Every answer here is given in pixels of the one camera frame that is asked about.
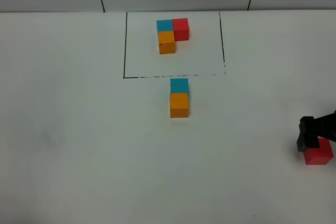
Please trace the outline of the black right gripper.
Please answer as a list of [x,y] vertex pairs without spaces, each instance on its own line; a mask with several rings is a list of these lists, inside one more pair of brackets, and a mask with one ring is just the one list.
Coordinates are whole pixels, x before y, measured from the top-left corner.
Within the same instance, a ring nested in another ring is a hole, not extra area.
[[319,118],[304,116],[300,119],[299,129],[300,133],[297,139],[299,152],[319,148],[318,137],[335,142],[335,112]]

